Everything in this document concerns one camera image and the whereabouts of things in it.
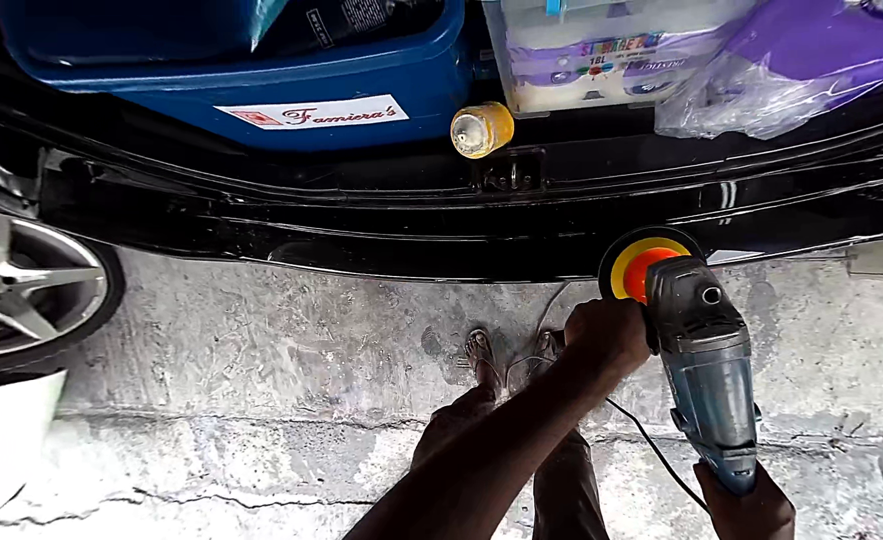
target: black cable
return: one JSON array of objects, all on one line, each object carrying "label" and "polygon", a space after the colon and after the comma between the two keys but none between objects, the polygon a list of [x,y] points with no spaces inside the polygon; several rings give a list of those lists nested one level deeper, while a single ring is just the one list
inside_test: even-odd
[{"label": "black cable", "polygon": [[681,489],[684,490],[685,493],[688,494],[689,497],[695,500],[695,503],[698,503],[698,506],[701,507],[705,512],[708,511],[708,505],[704,503],[704,500],[701,500],[701,497],[695,494],[694,491],[691,490],[690,487],[684,481],[678,477],[675,473],[675,469],[672,469],[672,466],[668,464],[668,460],[665,459],[664,455],[661,453],[661,450],[654,444],[654,441],[651,440],[651,437],[648,436],[648,433],[645,432],[645,428],[642,427],[641,422],[638,422],[638,419],[634,417],[633,414],[624,410],[619,404],[615,403],[611,398],[604,398],[607,402],[609,402],[614,408],[618,411],[621,411],[622,414],[631,419],[631,422],[634,422],[636,426],[638,426],[638,430],[641,432],[641,436],[645,437],[645,440],[648,441],[648,444],[651,446],[651,449],[654,450],[654,454],[658,456],[658,459],[661,460],[661,464],[665,466],[665,469],[668,470],[668,474],[675,479],[675,482],[681,486]]},{"label": "black cable", "polygon": [[541,316],[538,317],[538,324],[534,325],[534,340],[535,341],[537,341],[538,336],[541,335],[541,325],[545,322],[545,317],[548,316],[548,312],[551,310],[552,306],[555,304],[555,300],[557,300],[558,297],[561,296],[561,293],[564,292],[564,289],[567,289],[570,284],[571,284],[571,282],[569,280],[564,281],[561,284],[561,287],[559,287],[555,291],[555,294],[553,294],[552,297],[548,299],[548,303],[545,304],[545,310],[541,313]]}]

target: blue plastic container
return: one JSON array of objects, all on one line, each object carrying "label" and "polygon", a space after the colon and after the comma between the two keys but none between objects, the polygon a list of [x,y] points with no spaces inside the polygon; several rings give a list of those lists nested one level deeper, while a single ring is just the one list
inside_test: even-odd
[{"label": "blue plastic container", "polygon": [[[460,36],[463,0],[446,0],[435,24],[415,35],[311,55],[208,65],[41,62],[27,54],[31,44],[10,30],[24,27],[24,21],[14,24],[3,18],[0,10],[8,50],[35,79],[66,92],[110,92],[234,141],[272,150],[337,150],[447,137],[472,82],[466,40]],[[365,97],[371,99],[331,109],[330,102]],[[386,108],[389,99],[397,104],[394,114]],[[307,112],[309,118],[303,112],[278,114],[319,103]],[[258,107],[262,105],[288,107]],[[245,107],[240,114],[216,108],[234,106]],[[302,125],[289,129],[291,122]],[[306,123],[312,127],[300,129]]]},{"label": "blue plastic container", "polygon": [[66,66],[250,53],[286,0],[0,0],[19,53]]}]

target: silver rim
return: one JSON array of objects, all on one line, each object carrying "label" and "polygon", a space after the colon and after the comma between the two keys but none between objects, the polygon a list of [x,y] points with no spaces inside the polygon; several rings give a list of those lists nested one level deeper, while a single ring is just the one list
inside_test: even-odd
[{"label": "silver rim", "polygon": [[0,355],[71,332],[98,311],[107,289],[91,250],[57,230],[0,214]]}]

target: yellow backing plate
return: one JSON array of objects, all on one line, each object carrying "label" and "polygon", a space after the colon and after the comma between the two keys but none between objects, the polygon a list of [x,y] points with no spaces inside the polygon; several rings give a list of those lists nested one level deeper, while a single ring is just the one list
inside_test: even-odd
[{"label": "yellow backing plate", "polygon": [[662,238],[660,236],[652,238],[642,238],[637,242],[630,244],[627,248],[618,254],[615,263],[611,266],[611,291],[615,293],[615,298],[628,298],[625,291],[625,270],[631,261],[638,255],[651,248],[668,248],[679,252],[682,255],[690,255],[691,252],[681,244],[671,240],[670,238]]}]

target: hand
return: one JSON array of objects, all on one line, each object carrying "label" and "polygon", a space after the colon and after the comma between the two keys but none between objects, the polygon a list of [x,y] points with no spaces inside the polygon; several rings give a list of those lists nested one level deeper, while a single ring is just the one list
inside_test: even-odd
[{"label": "hand", "polygon": [[624,375],[631,373],[649,356],[642,308],[633,299],[579,303],[564,325],[565,348],[593,350],[599,356],[608,356]]},{"label": "hand", "polygon": [[745,497],[735,497],[724,489],[707,463],[695,465],[695,476],[720,540],[795,538],[795,507],[761,463],[755,467],[754,491]]}]

